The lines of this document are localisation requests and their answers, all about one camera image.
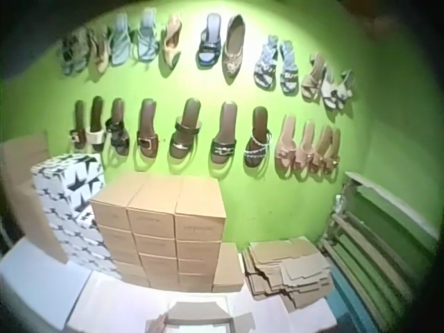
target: white surface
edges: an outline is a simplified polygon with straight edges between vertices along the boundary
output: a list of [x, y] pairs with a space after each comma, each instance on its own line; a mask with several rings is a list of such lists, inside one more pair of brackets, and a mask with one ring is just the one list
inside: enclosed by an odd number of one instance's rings
[[62, 330], [91, 271], [46, 255], [26, 238], [0, 262], [2, 283], [49, 325]]

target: brown sandal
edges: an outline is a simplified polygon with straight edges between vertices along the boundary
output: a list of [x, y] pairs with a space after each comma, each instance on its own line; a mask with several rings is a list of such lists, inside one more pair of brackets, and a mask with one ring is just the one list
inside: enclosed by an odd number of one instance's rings
[[125, 104], [121, 99], [115, 99], [112, 102], [111, 118], [106, 123], [107, 132], [111, 133], [111, 146], [116, 148], [119, 155], [127, 156], [130, 150], [130, 135], [125, 129], [123, 114]]
[[181, 160], [193, 148], [194, 138], [199, 133], [202, 123], [198, 120], [200, 101], [188, 99], [185, 103], [183, 115], [176, 119], [176, 131], [171, 137], [169, 153], [172, 157]]
[[323, 158], [324, 173], [331, 174], [335, 170], [335, 168], [337, 168], [340, 160], [338, 156], [340, 145], [341, 145], [341, 130], [339, 128], [335, 128], [333, 130], [332, 144], [328, 148]]
[[258, 167], [271, 143], [271, 133], [267, 128], [268, 111], [258, 106], [253, 111], [253, 130], [244, 152], [244, 162], [249, 168]]
[[219, 133], [211, 143], [211, 161], [224, 164], [234, 155], [236, 148], [236, 118], [237, 105], [235, 102], [225, 102], [222, 105], [219, 120]]
[[84, 149], [86, 145], [84, 113], [85, 103], [77, 101], [74, 106], [75, 128], [69, 131], [71, 141], [76, 149]]
[[154, 131], [154, 115], [156, 102], [152, 99], [144, 99], [140, 109], [139, 130], [137, 131], [137, 145], [143, 156], [155, 158], [159, 147], [159, 137]]

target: cardboard box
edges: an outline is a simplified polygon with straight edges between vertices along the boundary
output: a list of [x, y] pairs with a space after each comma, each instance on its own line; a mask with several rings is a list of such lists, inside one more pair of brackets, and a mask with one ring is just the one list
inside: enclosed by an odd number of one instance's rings
[[214, 275], [217, 260], [179, 259], [178, 265], [181, 273]]
[[135, 234], [175, 238], [174, 209], [182, 178], [150, 175], [128, 205], [128, 218]]
[[214, 260], [219, 256], [220, 241], [177, 241], [179, 259]]
[[231, 293], [240, 291], [243, 285], [244, 275], [239, 263], [236, 244], [222, 243], [212, 291], [214, 293]]
[[134, 234], [137, 251], [147, 255], [176, 258], [176, 241], [170, 238], [159, 238]]
[[176, 205], [176, 239], [220, 241], [225, 219], [218, 181], [213, 178], [185, 177]]
[[100, 226], [131, 230], [126, 207], [140, 190], [147, 176], [145, 173], [127, 173], [111, 182], [89, 200]]

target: wedge sandal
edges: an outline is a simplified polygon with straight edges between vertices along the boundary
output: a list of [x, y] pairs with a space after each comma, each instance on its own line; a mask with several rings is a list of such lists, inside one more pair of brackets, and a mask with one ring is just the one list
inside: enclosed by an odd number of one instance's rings
[[341, 130], [335, 128], [333, 130], [332, 144], [328, 148], [323, 158], [323, 172], [332, 173], [339, 164], [339, 147], [341, 145]]
[[296, 154], [296, 143], [293, 140], [296, 117], [287, 114], [282, 122], [282, 129], [275, 148], [275, 164], [281, 171], [287, 171], [293, 165]]
[[85, 103], [83, 101], [77, 101], [74, 106], [75, 128], [69, 131], [71, 142], [74, 144], [75, 149], [84, 149], [86, 145], [84, 115]]
[[314, 154], [314, 122], [306, 121], [302, 132], [302, 139], [296, 148], [293, 170], [302, 171], [309, 165]]
[[185, 158], [193, 148], [194, 140], [202, 127], [198, 120], [200, 101], [188, 99], [181, 117], [176, 119], [176, 131], [171, 137], [169, 153], [179, 160]]
[[221, 109], [219, 132], [211, 143], [211, 161], [215, 164], [224, 164], [234, 155], [236, 148], [236, 118], [236, 103], [225, 102]]
[[256, 107], [253, 111], [253, 130], [244, 152], [244, 162], [249, 168], [258, 167], [268, 153], [272, 136], [267, 124], [267, 109], [263, 106]]
[[314, 149], [313, 158], [310, 162], [310, 171], [313, 173], [318, 173], [323, 166], [323, 158], [328, 150], [330, 144], [332, 144], [333, 130], [329, 125], [322, 128], [321, 135], [319, 136], [318, 143]]
[[320, 53], [315, 53], [314, 55], [310, 55], [310, 63], [313, 65], [313, 68], [310, 74], [307, 74], [300, 84], [302, 95], [306, 99], [313, 99], [319, 91], [325, 60]]
[[111, 118], [106, 123], [106, 131], [111, 134], [111, 146], [116, 149], [119, 155], [128, 155], [130, 149], [130, 136], [125, 129], [123, 115], [125, 105], [121, 99], [112, 102]]
[[91, 119], [89, 128], [86, 130], [86, 140], [92, 148], [101, 153], [105, 146], [106, 131], [102, 129], [103, 99], [100, 96], [94, 97], [91, 107]]
[[144, 99], [140, 108], [139, 130], [137, 131], [137, 145], [143, 156], [155, 158], [159, 147], [159, 137], [154, 131], [154, 116], [156, 102]]
[[221, 16], [215, 12], [207, 16], [207, 27], [200, 34], [198, 51], [200, 66], [213, 66], [221, 55], [221, 21]]

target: wooden plank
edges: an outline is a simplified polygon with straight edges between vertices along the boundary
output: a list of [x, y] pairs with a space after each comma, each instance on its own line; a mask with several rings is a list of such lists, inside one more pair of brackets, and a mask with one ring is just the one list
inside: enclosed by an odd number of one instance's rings
[[353, 275], [352, 271], [348, 268], [348, 266], [344, 263], [344, 261], [339, 257], [333, 247], [328, 244], [328, 241], [322, 240], [322, 246], [327, 251], [329, 256], [333, 259], [335, 264], [341, 269], [342, 273], [345, 275], [347, 280], [350, 282], [352, 287], [355, 289], [358, 296], [361, 298], [362, 302], [367, 307], [367, 310], [370, 312], [370, 315], [373, 317], [381, 331], [385, 332], [388, 328], [387, 322], [382, 318], [380, 312], [377, 309], [377, 306], [372, 301], [370, 296], [367, 294], [366, 290], [359, 283], [358, 279]]
[[354, 227], [345, 222], [338, 214], [332, 215], [333, 220], [338, 223], [345, 233], [351, 238], [363, 252], [376, 264], [391, 282], [393, 288], [407, 301], [413, 300], [413, 294], [409, 285], [402, 279], [398, 272], [383, 257], [383, 255]]

